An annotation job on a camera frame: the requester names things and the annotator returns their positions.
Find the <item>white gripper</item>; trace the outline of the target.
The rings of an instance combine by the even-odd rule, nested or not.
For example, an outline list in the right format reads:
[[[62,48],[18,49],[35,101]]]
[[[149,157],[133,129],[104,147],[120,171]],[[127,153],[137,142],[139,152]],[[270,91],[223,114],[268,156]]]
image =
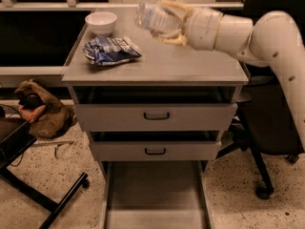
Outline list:
[[[212,51],[223,13],[210,8],[193,9],[187,4],[163,0],[161,7],[177,18],[187,18],[184,34],[181,30],[171,32],[152,31],[152,37],[165,44],[186,46],[195,50]]]

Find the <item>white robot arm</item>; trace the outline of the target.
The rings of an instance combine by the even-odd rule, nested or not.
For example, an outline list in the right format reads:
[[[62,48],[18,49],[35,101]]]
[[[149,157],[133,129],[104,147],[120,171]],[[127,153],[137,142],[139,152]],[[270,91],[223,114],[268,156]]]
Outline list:
[[[162,42],[225,52],[247,64],[271,67],[305,146],[305,48],[288,13],[271,11],[253,22],[170,0],[156,7],[161,18],[153,33]]]

